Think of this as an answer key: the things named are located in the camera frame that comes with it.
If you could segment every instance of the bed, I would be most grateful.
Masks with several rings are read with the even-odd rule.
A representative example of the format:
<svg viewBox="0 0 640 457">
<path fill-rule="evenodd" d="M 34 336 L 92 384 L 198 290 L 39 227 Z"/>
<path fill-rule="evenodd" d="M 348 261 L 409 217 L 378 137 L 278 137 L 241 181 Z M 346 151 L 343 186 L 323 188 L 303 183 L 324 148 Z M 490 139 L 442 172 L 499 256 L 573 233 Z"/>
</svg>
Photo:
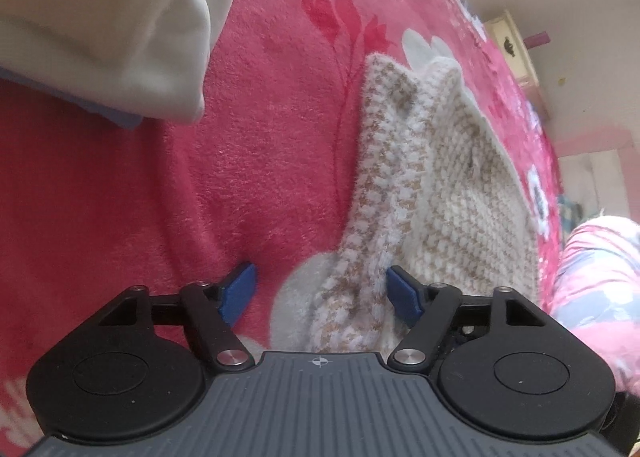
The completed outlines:
<svg viewBox="0 0 640 457">
<path fill-rule="evenodd" d="M 333 256 L 348 217 L 364 60 L 379 52 L 406 65 L 408 29 L 446 43 L 513 161 L 540 224 L 546 307 L 557 161 L 461 0 L 235 0 L 194 126 L 122 130 L 0 82 L 1 452 L 15 457 L 39 437 L 24 394 L 34 360 L 129 285 L 171 293 L 250 260 L 258 288 L 236 331 L 250 349 L 289 346 L 272 336 L 274 311 Z"/>
</svg>

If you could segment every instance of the white cloth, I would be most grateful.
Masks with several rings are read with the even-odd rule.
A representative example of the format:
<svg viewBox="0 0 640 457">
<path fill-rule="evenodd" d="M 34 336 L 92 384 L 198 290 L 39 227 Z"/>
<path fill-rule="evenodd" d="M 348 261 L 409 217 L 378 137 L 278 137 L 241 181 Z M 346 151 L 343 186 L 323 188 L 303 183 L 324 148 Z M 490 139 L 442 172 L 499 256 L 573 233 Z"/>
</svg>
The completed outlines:
<svg viewBox="0 0 640 457">
<path fill-rule="evenodd" d="M 0 0 L 0 68 L 123 112 L 189 123 L 232 0 Z"/>
</svg>

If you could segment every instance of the crosshair marking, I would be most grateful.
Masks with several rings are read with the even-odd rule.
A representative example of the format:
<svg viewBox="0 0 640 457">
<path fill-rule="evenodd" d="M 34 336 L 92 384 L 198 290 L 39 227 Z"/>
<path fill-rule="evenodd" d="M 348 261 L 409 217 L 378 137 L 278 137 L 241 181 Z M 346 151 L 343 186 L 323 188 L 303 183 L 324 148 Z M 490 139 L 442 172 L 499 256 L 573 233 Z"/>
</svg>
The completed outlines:
<svg viewBox="0 0 640 457">
<path fill-rule="evenodd" d="M 331 363 L 331 361 L 323 358 L 322 356 L 318 356 L 317 358 L 312 359 L 310 363 L 313 363 L 316 367 L 324 367 L 328 363 Z"/>
</svg>

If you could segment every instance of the houndstooth pattern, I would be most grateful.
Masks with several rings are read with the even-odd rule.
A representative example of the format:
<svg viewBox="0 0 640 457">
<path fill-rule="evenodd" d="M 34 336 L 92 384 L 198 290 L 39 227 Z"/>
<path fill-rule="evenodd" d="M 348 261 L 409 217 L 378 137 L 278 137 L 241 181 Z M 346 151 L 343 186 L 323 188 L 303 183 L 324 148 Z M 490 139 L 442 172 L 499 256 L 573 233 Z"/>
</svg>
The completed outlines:
<svg viewBox="0 0 640 457">
<path fill-rule="evenodd" d="M 313 303 L 312 351 L 398 343 L 385 271 L 467 294 L 510 285 L 537 293 L 537 244 L 518 176 L 460 66 L 435 58 L 414 73 L 367 58 L 358 178 L 338 262 Z"/>
</svg>

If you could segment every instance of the black circular housing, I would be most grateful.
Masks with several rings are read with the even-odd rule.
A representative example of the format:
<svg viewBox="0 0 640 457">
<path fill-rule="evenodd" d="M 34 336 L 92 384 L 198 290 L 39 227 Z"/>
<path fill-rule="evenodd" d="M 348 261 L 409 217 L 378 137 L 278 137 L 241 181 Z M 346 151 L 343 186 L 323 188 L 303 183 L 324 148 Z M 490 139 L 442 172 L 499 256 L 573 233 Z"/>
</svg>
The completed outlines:
<svg viewBox="0 0 640 457">
<path fill-rule="evenodd" d="M 490 331 L 444 360 L 438 387 L 472 424 L 537 441 L 597 429 L 615 392 L 606 363 L 560 326 Z"/>
<path fill-rule="evenodd" d="M 121 443 L 180 419 L 204 390 L 195 357 L 153 329 L 96 327 L 69 335 L 40 358 L 27 394 L 46 433 Z"/>
</svg>

